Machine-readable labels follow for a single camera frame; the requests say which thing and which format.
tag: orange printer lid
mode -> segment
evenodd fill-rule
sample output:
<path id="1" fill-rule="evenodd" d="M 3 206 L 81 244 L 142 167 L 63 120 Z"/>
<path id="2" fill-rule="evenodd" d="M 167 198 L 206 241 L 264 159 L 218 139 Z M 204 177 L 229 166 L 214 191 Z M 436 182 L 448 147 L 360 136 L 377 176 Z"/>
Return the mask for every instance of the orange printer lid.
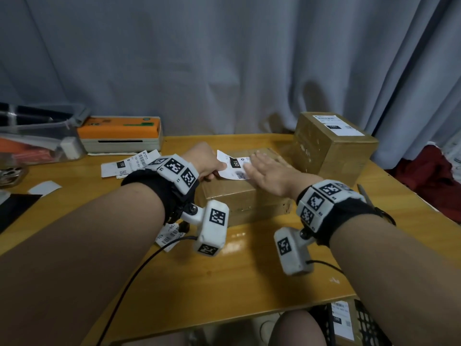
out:
<path id="1" fill-rule="evenodd" d="M 90 117 L 77 128 L 81 139 L 158 138 L 157 117 Z"/>

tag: person's left hand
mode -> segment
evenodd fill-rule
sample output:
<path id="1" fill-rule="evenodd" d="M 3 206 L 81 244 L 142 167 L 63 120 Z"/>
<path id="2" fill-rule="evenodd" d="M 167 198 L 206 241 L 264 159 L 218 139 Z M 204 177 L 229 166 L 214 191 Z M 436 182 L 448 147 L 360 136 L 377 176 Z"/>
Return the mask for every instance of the person's left hand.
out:
<path id="1" fill-rule="evenodd" d="M 194 145 L 182 155 L 182 158 L 193 164 L 200 174 L 199 180 L 202 180 L 204 177 L 212 179 L 214 178 L 213 172 L 222 171 L 227 167 L 226 163 L 216 159 L 216 152 L 206 142 Z"/>

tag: black cable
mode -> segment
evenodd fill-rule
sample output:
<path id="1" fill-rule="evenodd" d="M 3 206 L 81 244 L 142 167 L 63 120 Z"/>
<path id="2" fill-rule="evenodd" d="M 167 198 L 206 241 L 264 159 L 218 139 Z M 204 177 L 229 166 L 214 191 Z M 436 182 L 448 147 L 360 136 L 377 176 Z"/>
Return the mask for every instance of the black cable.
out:
<path id="1" fill-rule="evenodd" d="M 128 291 L 128 288 L 130 287 L 131 283 L 133 283 L 133 281 L 135 280 L 135 278 L 139 274 L 139 272 L 141 272 L 141 270 L 149 263 L 149 261 L 152 260 L 155 256 L 157 256 L 157 254 L 159 252 L 163 251 L 164 248 L 166 248 L 167 246 L 169 246 L 169 245 L 171 245 L 173 243 L 177 243 L 180 240 L 187 240 L 187 239 L 197 240 L 197 237 L 196 236 L 187 236 L 187 237 L 182 237 L 182 238 L 178 238 L 178 239 L 170 241 L 170 243 L 165 244 L 160 249 L 155 251 L 151 256 L 149 256 L 149 258 L 146 261 L 144 261 L 143 264 L 136 270 L 136 272 L 131 276 L 130 281 L 128 282 L 128 284 L 125 286 L 125 288 L 124 288 L 124 290 L 122 292 L 122 295 L 120 295 L 120 298 L 118 299 L 117 304 L 115 305 L 115 308 L 112 311 L 112 314 L 111 314 L 109 320 L 107 321 L 106 327 L 104 328 L 104 331 L 102 332 L 101 336 L 99 337 L 99 340 L 98 340 L 98 343 L 96 344 L 96 346 L 101 346 L 102 341 L 103 341 L 104 337 L 106 336 L 106 333 L 109 330 L 109 327 L 111 326 L 112 320 L 114 319 L 114 316 L 117 313 L 117 310 L 118 310 L 118 308 L 120 306 L 120 303 L 122 302 L 123 298 L 125 297 L 126 292 Z"/>
<path id="2" fill-rule="evenodd" d="M 320 260 L 308 260 L 308 261 L 306 261 L 306 263 L 307 263 L 307 264 L 310 264 L 310 263 L 321 263 L 321 264 L 323 264 L 323 265 L 326 265 L 326 266 L 328 266 L 328 267 L 331 267 L 331 268 L 337 270 L 339 273 L 344 274 L 344 272 L 343 272 L 341 269 L 339 269 L 338 267 L 332 265 L 331 263 L 325 262 L 325 261 L 320 261 Z"/>

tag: clear plastic container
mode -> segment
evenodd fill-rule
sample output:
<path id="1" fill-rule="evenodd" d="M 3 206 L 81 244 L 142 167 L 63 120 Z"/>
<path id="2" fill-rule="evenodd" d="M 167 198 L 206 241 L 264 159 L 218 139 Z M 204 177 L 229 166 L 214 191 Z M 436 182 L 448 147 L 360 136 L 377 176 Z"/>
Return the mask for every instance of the clear plastic container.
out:
<path id="1" fill-rule="evenodd" d="M 83 157 L 85 149 L 76 126 L 89 115 L 89 110 L 84 110 L 72 114 L 0 103 L 0 167 L 64 162 Z"/>

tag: leg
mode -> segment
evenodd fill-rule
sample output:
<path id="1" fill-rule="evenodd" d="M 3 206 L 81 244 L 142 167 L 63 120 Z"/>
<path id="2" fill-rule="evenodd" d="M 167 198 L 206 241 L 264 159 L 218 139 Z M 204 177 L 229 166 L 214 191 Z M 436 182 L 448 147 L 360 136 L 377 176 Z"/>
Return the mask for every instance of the leg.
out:
<path id="1" fill-rule="evenodd" d="M 269 346 L 326 346 L 322 330 L 302 309 L 285 312 L 275 323 Z"/>

